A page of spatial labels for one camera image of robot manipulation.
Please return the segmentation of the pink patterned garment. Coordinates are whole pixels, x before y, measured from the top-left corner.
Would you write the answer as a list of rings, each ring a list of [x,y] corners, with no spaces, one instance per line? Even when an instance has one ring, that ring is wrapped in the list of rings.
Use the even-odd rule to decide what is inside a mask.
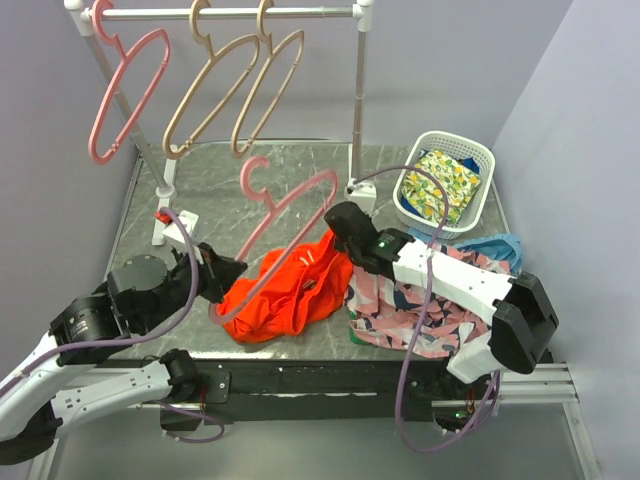
[[[428,303],[425,289],[403,284],[354,267],[344,303],[349,328],[371,345],[406,350],[423,308],[423,321],[413,352],[428,359],[449,358],[459,348],[487,333],[489,326],[471,311],[433,294]]]

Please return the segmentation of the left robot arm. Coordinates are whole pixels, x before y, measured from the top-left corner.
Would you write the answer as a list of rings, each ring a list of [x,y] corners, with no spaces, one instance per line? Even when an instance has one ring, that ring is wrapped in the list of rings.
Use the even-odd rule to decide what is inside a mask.
[[[172,349],[128,374],[86,387],[70,382],[146,337],[172,315],[184,318],[196,297],[219,303],[246,270],[206,243],[175,264],[137,255],[75,299],[34,351],[1,383],[1,462],[15,465],[48,450],[72,428],[146,402],[184,402],[202,388],[190,354]]]

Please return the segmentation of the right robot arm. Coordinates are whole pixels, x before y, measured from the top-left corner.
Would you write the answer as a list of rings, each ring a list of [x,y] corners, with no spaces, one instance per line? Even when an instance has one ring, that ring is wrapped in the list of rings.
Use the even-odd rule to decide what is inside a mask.
[[[437,382],[453,399],[494,370],[535,370],[559,324],[536,276],[377,230],[353,202],[330,208],[325,221],[354,265],[345,304],[358,339],[446,360]]]

